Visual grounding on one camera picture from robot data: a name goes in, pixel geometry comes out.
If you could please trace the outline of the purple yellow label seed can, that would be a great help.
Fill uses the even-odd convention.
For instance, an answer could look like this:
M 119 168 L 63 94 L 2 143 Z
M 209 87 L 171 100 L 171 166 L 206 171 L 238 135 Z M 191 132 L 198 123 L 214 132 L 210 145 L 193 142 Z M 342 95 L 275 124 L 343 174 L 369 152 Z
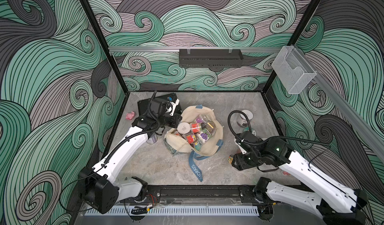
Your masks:
M 147 144 L 153 145 L 158 141 L 158 135 L 157 134 L 152 134 L 150 138 L 147 140 Z

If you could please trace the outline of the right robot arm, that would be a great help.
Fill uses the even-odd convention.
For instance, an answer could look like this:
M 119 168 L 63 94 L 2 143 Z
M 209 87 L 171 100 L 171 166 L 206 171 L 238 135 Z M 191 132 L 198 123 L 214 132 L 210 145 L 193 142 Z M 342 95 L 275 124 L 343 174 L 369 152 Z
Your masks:
M 274 166 L 298 179 L 308 187 L 300 190 L 281 185 L 268 178 L 260 178 L 254 187 L 255 198 L 267 205 L 285 203 L 320 217 L 327 225 L 364 225 L 371 219 L 364 208 L 368 204 L 366 192 L 351 189 L 334 180 L 306 160 L 287 142 L 289 137 L 273 136 L 262 140 L 251 130 L 237 134 L 231 125 L 231 111 L 228 116 L 230 132 L 235 143 L 242 149 L 235 154 L 232 166 L 239 171 Z

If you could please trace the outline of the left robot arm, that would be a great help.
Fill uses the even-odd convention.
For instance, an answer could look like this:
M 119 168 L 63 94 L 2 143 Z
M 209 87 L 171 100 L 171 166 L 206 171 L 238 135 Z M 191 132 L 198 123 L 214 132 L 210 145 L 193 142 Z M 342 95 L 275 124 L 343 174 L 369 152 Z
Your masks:
M 145 199 L 147 183 L 133 177 L 118 183 L 122 168 L 137 149 L 160 128 L 176 128 L 182 121 L 180 100 L 175 93 L 138 102 L 139 116 L 132 122 L 125 137 L 98 163 L 84 167 L 74 182 L 79 198 L 101 214 L 107 213 L 116 202 L 128 198 Z

